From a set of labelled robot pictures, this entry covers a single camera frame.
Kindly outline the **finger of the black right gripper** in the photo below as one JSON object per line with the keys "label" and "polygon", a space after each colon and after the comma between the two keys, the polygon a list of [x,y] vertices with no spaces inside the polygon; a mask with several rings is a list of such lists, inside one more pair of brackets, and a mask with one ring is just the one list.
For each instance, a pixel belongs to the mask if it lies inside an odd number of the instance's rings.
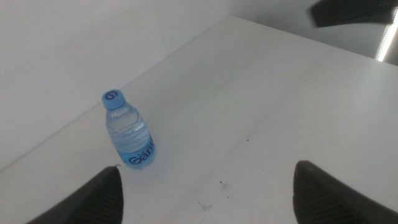
{"label": "finger of the black right gripper", "polygon": [[321,0],[310,7],[316,27],[331,27],[355,23],[356,0]]}

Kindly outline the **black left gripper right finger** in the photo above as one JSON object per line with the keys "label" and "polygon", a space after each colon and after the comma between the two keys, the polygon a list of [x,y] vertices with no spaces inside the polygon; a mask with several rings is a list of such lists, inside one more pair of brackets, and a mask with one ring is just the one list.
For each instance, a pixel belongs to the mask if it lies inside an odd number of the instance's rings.
{"label": "black left gripper right finger", "polygon": [[293,210],[298,223],[397,224],[397,212],[334,178],[310,161],[294,170]]}

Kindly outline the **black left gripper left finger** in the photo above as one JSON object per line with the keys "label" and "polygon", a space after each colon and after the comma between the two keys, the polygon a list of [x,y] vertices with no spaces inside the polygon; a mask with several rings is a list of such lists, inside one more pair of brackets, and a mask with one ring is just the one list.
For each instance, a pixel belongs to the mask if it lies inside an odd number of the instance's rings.
{"label": "black left gripper left finger", "polygon": [[109,166],[29,223],[121,224],[123,212],[124,197],[121,174],[116,166]]}

